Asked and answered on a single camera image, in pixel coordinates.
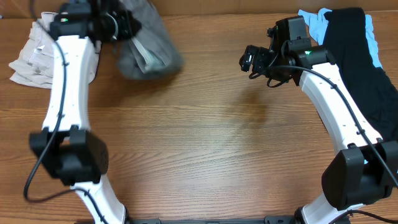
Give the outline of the grey shorts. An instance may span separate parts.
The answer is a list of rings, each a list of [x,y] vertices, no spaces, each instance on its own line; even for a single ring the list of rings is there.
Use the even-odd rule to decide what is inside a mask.
[[[137,34],[122,43],[118,68],[127,78],[153,80],[174,75],[183,58],[172,42],[156,7],[147,0],[125,0],[124,7],[141,23]]]

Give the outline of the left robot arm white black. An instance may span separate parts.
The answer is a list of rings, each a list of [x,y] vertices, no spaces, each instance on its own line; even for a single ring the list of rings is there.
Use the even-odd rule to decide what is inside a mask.
[[[107,176],[105,143],[91,132],[88,119],[89,73],[96,48],[134,37],[141,24],[119,1],[62,4],[46,34],[53,44],[49,107],[38,133],[29,136],[36,164],[76,193],[95,223],[131,223]]]

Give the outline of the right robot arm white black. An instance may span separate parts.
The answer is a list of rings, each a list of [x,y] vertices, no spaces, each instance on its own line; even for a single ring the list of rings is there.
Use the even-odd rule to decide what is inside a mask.
[[[334,147],[322,174],[322,193],[293,215],[267,216],[266,223],[348,223],[366,205],[388,198],[397,187],[397,142],[385,141],[369,124],[342,81],[336,60],[311,43],[301,16],[268,29],[268,48],[248,45],[240,58],[250,78],[265,76],[276,88],[289,81],[310,98]]]

